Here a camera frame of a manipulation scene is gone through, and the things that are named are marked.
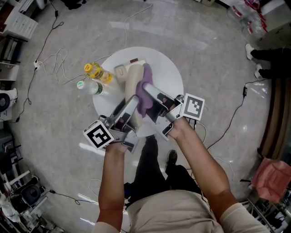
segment purple towel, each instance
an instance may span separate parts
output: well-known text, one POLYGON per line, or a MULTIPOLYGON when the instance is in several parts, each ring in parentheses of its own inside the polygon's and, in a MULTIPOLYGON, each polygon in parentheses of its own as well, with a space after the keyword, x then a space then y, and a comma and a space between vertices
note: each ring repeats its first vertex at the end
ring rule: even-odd
POLYGON ((136 85, 136 95, 140 98, 139 103, 137 105, 137 111, 141 114, 142 118, 146 116, 146 110, 153 106, 153 100, 147 94, 147 92, 142 88, 142 85, 145 82, 153 84, 153 74, 151 72, 151 67, 149 64, 145 63, 144 65, 144 77, 143 79, 136 85))

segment white table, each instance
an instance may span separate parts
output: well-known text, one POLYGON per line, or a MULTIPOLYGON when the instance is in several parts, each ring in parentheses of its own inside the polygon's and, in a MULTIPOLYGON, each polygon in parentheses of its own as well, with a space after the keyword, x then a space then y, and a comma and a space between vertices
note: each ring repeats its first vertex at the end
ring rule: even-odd
MULTIPOLYGON (((154 49, 145 47, 126 48, 111 55, 101 66, 114 74, 114 67, 134 58, 145 58, 145 61, 151 66, 155 87, 172 98, 184 94, 182 77, 177 67, 167 56, 154 49)), ((114 79, 111 83, 105 85, 104 95, 93 95, 93 103, 98 115, 109 117, 124 98, 124 93, 120 90, 117 80, 114 79)), ((142 126, 137 131, 137 136, 146 137, 155 133, 151 119, 146 116, 143 118, 142 126)))

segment gray floor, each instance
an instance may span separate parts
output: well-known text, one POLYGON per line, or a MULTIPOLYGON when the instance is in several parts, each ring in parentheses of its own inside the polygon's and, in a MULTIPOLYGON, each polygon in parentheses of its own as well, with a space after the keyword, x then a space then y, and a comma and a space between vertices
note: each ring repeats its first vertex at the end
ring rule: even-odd
MULTIPOLYGON (((151 1, 90 0, 77 10, 68 10, 55 1, 64 25, 49 37, 40 60, 55 54, 60 48, 69 49, 65 61, 67 77, 81 74, 84 64, 108 55, 123 47, 123 22, 132 14, 148 7, 151 1)), ((153 7, 128 20, 127 46, 145 46, 168 56, 178 67, 185 92, 206 100, 201 122, 207 128, 206 146, 218 139, 228 127, 234 110, 241 104, 243 86, 255 81, 255 63, 247 60, 245 41, 240 27, 232 22, 226 9, 218 4, 204 6, 193 0, 152 0, 153 7)), ((33 74, 33 61, 38 56, 51 25, 54 10, 49 5, 38 18, 39 25, 32 39, 23 46, 20 72, 15 83, 18 103, 14 120, 22 110, 27 88, 33 74)), ((54 58, 46 63, 53 69, 54 58)), ((60 83, 65 81, 59 72, 60 83)), ((214 157, 232 164, 235 176, 227 163, 218 162, 225 169, 237 198, 248 193, 241 178, 248 178, 256 161, 256 149, 265 129, 270 102, 270 83, 248 85, 248 95, 224 138, 210 149, 214 157)), ((47 188, 79 198, 84 195, 97 201, 88 189, 91 178, 102 178, 104 157, 88 150, 82 131, 97 113, 92 97, 79 93, 76 85, 60 86, 54 75, 43 69, 36 72, 31 84, 32 105, 25 106, 20 122, 11 125, 22 144, 22 154, 30 170, 41 178, 47 188)), ((204 137, 204 130, 197 127, 204 137)), ((176 148, 173 141, 158 137, 159 163, 163 171, 166 154, 176 148)), ((134 155, 126 155, 125 182, 132 182, 139 161, 141 139, 134 155)), ((178 163, 187 162, 178 151, 178 163)), ((98 193, 98 181, 92 182, 98 193)), ((90 232, 98 216, 98 206, 49 194, 45 214, 68 232, 90 232)))

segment white sneaker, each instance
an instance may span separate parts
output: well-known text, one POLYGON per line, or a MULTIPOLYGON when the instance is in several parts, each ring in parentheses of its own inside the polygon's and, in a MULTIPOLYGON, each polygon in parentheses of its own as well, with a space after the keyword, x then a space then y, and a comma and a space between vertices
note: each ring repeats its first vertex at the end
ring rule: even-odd
POLYGON ((261 75, 260 75, 260 73, 259 73, 259 70, 261 70, 261 69, 262 69, 261 64, 257 64, 257 65, 256 65, 256 71, 255 71, 255 76, 256 76, 256 78, 260 78, 260 77, 261 77, 261 75))
POLYGON ((254 48, 250 44, 246 44, 246 57, 249 60, 252 60, 253 56, 251 55, 251 52, 254 50, 254 48))

